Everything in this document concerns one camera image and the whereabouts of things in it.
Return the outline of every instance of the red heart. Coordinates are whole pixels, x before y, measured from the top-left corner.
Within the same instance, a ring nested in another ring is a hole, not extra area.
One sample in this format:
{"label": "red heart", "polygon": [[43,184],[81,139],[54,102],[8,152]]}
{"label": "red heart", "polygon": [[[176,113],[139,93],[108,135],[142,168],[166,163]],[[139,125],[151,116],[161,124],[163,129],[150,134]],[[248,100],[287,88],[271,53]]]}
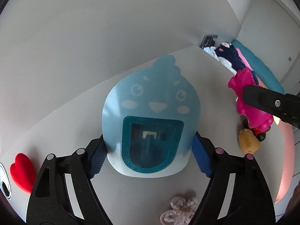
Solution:
{"label": "red heart", "polygon": [[10,175],[20,189],[31,193],[36,174],[31,160],[26,155],[23,153],[17,154],[15,163],[10,166]]}

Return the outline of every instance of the black wheel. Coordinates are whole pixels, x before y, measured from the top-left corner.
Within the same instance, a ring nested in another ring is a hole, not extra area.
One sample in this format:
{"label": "black wheel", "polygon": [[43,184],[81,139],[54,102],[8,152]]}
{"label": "black wheel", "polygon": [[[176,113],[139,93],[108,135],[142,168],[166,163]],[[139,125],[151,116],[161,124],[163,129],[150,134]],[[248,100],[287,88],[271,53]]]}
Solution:
{"label": "black wheel", "polygon": [[256,138],[258,139],[259,142],[262,142],[265,140],[266,138],[266,134],[265,133],[260,133],[256,136]]}
{"label": "black wheel", "polygon": [[245,120],[243,121],[243,126],[244,126],[245,129],[248,129],[248,128],[249,128],[248,119],[245,119]]}

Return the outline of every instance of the teal pillow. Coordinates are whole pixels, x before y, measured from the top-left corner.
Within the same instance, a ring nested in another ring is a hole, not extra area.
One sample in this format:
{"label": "teal pillow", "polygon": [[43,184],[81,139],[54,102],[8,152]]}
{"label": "teal pillow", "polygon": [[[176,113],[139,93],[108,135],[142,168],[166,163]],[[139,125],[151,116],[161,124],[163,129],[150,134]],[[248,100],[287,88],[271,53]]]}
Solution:
{"label": "teal pillow", "polygon": [[272,71],[256,55],[254,55],[252,51],[250,51],[238,40],[232,41],[232,44],[234,47],[241,50],[241,53],[246,58],[256,75],[263,81],[268,89],[285,94],[283,87],[275,78]]}

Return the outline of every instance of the ribbed blue pad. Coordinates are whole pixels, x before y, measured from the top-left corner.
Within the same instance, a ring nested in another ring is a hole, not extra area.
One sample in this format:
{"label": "ribbed blue pad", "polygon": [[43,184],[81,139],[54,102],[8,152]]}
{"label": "ribbed blue pad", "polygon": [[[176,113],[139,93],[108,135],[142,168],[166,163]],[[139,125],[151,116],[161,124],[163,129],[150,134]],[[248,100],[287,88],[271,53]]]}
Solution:
{"label": "ribbed blue pad", "polygon": [[105,142],[102,141],[91,158],[91,169],[89,172],[91,178],[93,178],[95,174],[100,172],[106,156],[107,156],[107,150],[106,150]]}
{"label": "ribbed blue pad", "polygon": [[193,139],[192,152],[194,154],[200,171],[210,178],[213,174],[213,170],[211,168],[211,158],[206,153],[204,147],[202,146],[201,142],[199,141],[196,135]]}

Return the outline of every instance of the white table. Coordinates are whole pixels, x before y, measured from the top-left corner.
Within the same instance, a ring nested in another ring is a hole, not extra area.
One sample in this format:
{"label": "white table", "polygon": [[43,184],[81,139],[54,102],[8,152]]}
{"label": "white table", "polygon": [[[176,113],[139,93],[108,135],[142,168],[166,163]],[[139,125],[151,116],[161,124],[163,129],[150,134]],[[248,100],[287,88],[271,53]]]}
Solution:
{"label": "white table", "polygon": [[[242,128],[241,118],[236,111],[235,94],[227,87],[232,73],[197,46],[176,51],[172,55],[176,58],[175,64],[181,68],[181,74],[190,81],[199,95],[199,133],[229,154],[243,156],[237,143],[237,133]],[[49,153],[65,156],[79,147],[86,147],[90,140],[102,134],[102,107],[113,86],[132,72],[150,67],[153,62],[154,60],[123,72],[55,110],[11,146],[0,158],[0,162],[9,170],[16,154],[22,152],[39,168]],[[254,155],[275,200],[282,177],[284,155],[283,137],[277,125],[272,125],[266,140]],[[196,196],[200,201],[208,182],[209,179],[199,171],[192,155],[181,172],[169,177],[127,177],[115,171],[106,160],[100,174],[92,179],[99,200],[112,222],[123,225],[159,225],[159,216],[169,208],[172,197]],[[21,191],[11,179],[10,185],[10,204],[25,219],[29,195]],[[228,187],[220,216],[227,213],[233,178]],[[80,216],[74,191],[69,192],[75,214]]]}

